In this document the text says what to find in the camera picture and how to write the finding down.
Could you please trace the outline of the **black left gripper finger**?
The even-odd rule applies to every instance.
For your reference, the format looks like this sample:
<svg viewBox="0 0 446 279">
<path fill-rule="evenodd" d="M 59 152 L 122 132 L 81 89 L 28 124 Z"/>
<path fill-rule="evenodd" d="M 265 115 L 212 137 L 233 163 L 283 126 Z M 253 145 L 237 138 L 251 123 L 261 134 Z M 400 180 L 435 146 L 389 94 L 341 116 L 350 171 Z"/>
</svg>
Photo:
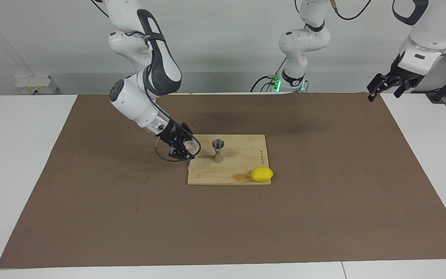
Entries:
<svg viewBox="0 0 446 279">
<path fill-rule="evenodd" d="M 367 99 L 370 102 L 374 102 L 374 100 L 378 97 L 378 95 L 386 91 L 387 89 L 392 87 L 392 83 L 394 80 L 394 76 L 392 75 L 382 75 L 382 74 L 376 74 L 372 81 L 368 83 L 367 90 L 368 90 L 368 97 Z"/>
<path fill-rule="evenodd" d="M 397 87 L 397 89 L 393 93 L 393 95 L 396 98 L 400 98 L 404 92 L 406 92 L 407 90 L 411 90 L 411 88 L 413 88 L 413 86 L 409 82 L 397 83 L 396 87 Z"/>
</svg>

